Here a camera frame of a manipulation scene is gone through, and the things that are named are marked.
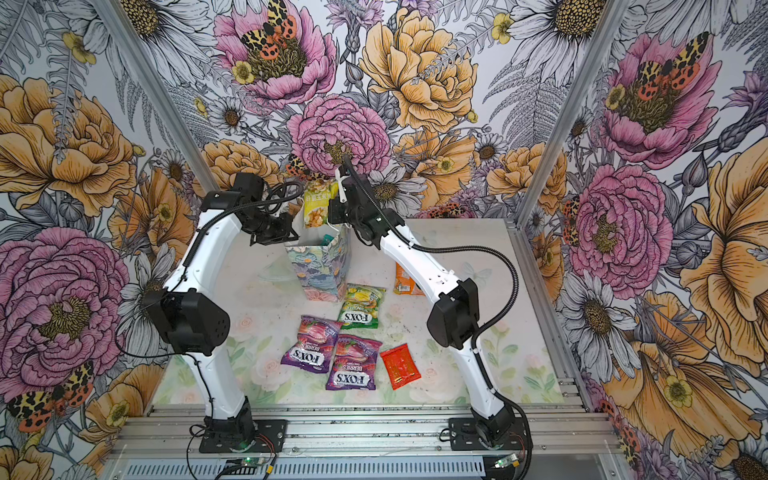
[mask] gift bag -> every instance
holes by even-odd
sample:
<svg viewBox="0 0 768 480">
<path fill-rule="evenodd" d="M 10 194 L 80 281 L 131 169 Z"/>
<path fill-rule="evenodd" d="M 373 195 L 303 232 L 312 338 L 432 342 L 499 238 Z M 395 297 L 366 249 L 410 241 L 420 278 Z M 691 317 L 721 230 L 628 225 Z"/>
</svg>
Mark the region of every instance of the gift bag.
<svg viewBox="0 0 768 480">
<path fill-rule="evenodd" d="M 340 302 L 346 293 L 346 273 L 349 270 L 349 229 L 339 231 L 329 225 L 313 228 L 311 238 L 302 237 L 285 243 L 288 259 L 299 277 L 306 298 L 323 302 Z M 302 242 L 327 245 L 301 245 Z"/>
</svg>

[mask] red snack packet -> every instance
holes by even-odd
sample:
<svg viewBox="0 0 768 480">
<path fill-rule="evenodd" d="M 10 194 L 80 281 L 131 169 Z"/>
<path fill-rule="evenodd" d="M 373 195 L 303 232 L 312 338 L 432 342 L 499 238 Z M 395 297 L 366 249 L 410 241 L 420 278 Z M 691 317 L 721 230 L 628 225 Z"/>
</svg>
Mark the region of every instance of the red snack packet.
<svg viewBox="0 0 768 480">
<path fill-rule="evenodd" d="M 406 383 L 422 378 L 422 374 L 419 373 L 413 362 L 407 343 L 382 352 L 380 356 L 384 361 L 386 372 L 389 374 L 392 390 L 397 390 Z"/>
</svg>

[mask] snack bag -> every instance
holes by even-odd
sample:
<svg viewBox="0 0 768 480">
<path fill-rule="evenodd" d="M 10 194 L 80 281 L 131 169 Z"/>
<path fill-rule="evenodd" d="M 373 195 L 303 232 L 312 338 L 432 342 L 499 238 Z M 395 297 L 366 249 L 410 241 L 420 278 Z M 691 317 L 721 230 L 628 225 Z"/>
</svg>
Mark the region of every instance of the snack bag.
<svg viewBox="0 0 768 480">
<path fill-rule="evenodd" d="M 382 360 L 392 383 L 392 390 L 397 390 L 406 383 L 422 378 L 422 374 L 413 362 L 408 344 L 403 343 L 391 350 L 382 352 Z"/>
<path fill-rule="evenodd" d="M 280 363 L 307 372 L 328 373 L 340 329 L 341 323 L 333 320 L 302 315 L 296 335 L 299 341 L 288 349 Z"/>
<path fill-rule="evenodd" d="M 344 304 L 339 312 L 339 321 L 344 324 L 342 328 L 379 328 L 379 304 L 384 300 L 385 291 L 375 286 L 347 284 Z"/>
<path fill-rule="evenodd" d="M 339 193 L 336 180 L 313 180 L 304 190 L 304 227 L 328 223 L 328 203 Z"/>
<path fill-rule="evenodd" d="M 373 373 L 382 343 L 361 339 L 354 335 L 339 335 L 336 359 L 326 390 L 376 390 Z"/>
<path fill-rule="evenodd" d="M 406 269 L 402 268 L 399 263 L 396 263 L 395 269 L 395 293 L 398 295 L 424 295 L 422 289 L 416 285 Z"/>
</svg>

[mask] metal grille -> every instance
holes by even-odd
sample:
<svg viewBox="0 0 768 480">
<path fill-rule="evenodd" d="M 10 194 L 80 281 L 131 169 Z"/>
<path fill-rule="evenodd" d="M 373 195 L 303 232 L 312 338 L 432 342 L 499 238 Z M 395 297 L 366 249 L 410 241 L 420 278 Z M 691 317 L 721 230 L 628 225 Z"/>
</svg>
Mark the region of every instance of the metal grille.
<svg viewBox="0 0 768 480">
<path fill-rule="evenodd" d="M 199 480 L 211 480 L 225 467 L 224 460 L 192 460 Z M 260 478 L 264 465 L 243 467 L 226 480 Z M 270 478 L 477 478 L 485 476 L 482 457 L 450 456 L 423 458 L 279 458 Z M 122 480 L 192 480 L 185 460 L 130 460 Z"/>
</svg>

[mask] green candy bag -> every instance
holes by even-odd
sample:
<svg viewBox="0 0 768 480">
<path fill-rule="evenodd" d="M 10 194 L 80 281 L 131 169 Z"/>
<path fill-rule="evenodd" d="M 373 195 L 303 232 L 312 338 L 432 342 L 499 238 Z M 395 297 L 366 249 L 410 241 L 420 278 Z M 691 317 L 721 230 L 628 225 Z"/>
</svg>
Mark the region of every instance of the green candy bag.
<svg viewBox="0 0 768 480">
<path fill-rule="evenodd" d="M 379 305 L 386 289 L 349 283 L 339 312 L 342 329 L 379 328 Z"/>
</svg>

